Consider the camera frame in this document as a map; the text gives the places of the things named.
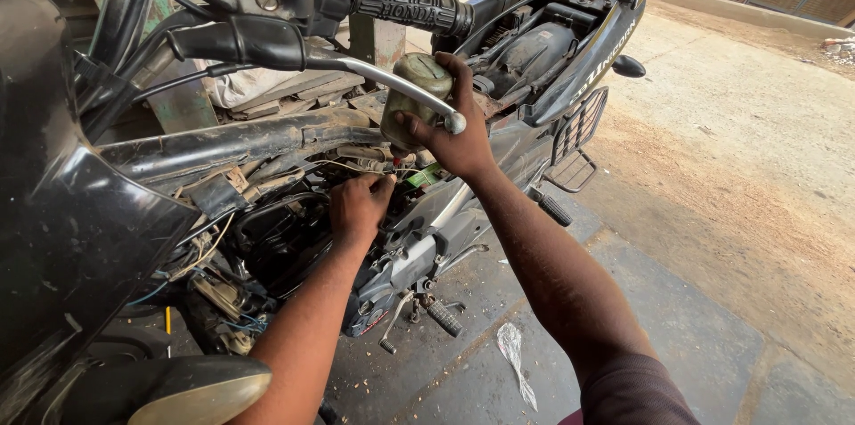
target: hand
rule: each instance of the hand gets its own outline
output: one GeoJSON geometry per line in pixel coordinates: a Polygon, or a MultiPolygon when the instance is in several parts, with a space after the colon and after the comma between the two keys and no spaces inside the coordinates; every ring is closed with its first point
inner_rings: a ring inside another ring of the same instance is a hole
{"type": "Polygon", "coordinates": [[[366,173],[334,187],[329,204],[333,243],[367,249],[386,217],[391,191],[397,180],[394,174],[366,173]]]}
{"type": "Polygon", "coordinates": [[[400,112],[395,119],[451,174],[466,182],[496,168],[486,137],[484,112],[472,97],[472,69],[454,54],[436,53],[436,62],[454,76],[452,106],[466,118],[466,129],[452,135],[445,128],[431,127],[413,113],[400,112]]]}

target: dark sleeve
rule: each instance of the dark sleeve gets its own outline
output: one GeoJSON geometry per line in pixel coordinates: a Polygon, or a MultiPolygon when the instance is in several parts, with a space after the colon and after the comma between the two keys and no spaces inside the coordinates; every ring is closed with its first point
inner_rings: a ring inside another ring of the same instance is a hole
{"type": "Polygon", "coordinates": [[[646,355],[618,356],[589,376],[582,419],[586,425],[700,424],[665,366],[646,355]]]}

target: right hand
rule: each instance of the right hand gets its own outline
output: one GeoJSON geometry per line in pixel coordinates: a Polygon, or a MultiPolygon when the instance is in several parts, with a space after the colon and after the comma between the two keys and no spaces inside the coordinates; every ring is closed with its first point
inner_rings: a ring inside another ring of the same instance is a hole
{"type": "Polygon", "coordinates": [[[413,113],[398,112],[395,119],[446,171],[469,182],[496,167],[486,136],[484,113],[472,97],[472,69],[454,54],[436,53],[436,62],[454,77],[452,106],[466,118],[464,132],[453,135],[442,127],[431,127],[413,113]]]}

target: dirt ground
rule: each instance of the dirt ground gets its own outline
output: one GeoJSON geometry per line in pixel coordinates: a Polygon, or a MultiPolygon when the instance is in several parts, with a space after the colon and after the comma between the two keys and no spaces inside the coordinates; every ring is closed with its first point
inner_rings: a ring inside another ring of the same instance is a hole
{"type": "Polygon", "coordinates": [[[648,1],[624,50],[647,77],[604,80],[586,151],[609,172],[577,199],[855,392],[855,68],[785,29],[648,1]]]}

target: clutch lever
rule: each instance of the clutch lever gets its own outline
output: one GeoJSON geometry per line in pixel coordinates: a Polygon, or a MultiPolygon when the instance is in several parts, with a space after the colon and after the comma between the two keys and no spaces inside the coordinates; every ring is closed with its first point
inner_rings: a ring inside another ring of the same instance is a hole
{"type": "Polygon", "coordinates": [[[460,134],[466,129],[466,118],[458,113],[448,103],[443,102],[433,94],[419,88],[410,81],[396,76],[387,70],[370,65],[365,61],[351,58],[345,54],[330,51],[324,48],[316,48],[307,45],[305,47],[306,69],[343,70],[353,72],[363,78],[385,84],[423,105],[431,108],[444,118],[445,129],[451,134],[460,134]]]}

